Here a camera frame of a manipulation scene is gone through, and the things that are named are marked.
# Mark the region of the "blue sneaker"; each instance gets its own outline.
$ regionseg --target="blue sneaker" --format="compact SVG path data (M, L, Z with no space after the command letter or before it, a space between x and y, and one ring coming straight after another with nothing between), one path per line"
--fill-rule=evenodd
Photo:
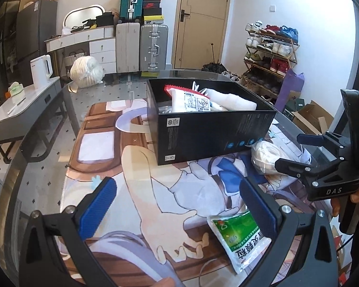
M288 28L282 26L280 30L276 33L282 37L290 38L295 44L298 44L298 30L293 28Z

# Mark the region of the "anime character illustration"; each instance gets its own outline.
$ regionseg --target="anime character illustration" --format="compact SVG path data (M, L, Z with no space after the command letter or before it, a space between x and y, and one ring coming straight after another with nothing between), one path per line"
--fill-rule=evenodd
M290 158L310 158L276 127L266 137ZM311 203L303 185L286 175L263 176L251 163L251 151L173 165L157 165L143 99L93 105L79 131L67 169L61 210L77 205L105 176L117 196L87 244L119 286L151 286L172 277L176 286L198 286L198 277L218 273L230 261L209 229L210 215L244 212L239 195L243 177L253 178L280 205L300 212L328 211ZM278 274L284 278L300 239ZM68 251L60 251L73 278L81 280ZM255 263L246 272L250 272Z

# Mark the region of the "green medicine packet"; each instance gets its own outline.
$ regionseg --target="green medicine packet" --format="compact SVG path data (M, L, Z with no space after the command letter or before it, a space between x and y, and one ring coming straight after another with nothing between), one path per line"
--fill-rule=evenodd
M208 224L240 274L270 244L249 211L230 217L210 216Z

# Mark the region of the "illustrated blue bow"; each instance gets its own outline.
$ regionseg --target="illustrated blue bow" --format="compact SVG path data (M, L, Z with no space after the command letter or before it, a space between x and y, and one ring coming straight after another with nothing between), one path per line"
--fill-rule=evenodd
M254 168L254 165L251 163L251 155L239 154L239 158L245 164L247 177L249 177L252 182L257 184L263 184L267 182L265 176L258 174ZM225 184L226 192L238 193L239 185L241 180L244 178L241 172L234 166L233 162L227 158L223 158L217 166L223 169L219 171L218 174Z

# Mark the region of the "kettle handle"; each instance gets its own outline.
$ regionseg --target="kettle handle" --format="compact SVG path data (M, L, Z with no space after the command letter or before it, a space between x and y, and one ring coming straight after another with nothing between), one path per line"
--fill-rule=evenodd
M45 61L45 71L46 71L46 75L47 77L51 77L53 74L53 69L52 69L52 62L50 60L50 55L44 55L44 57L42 58Z

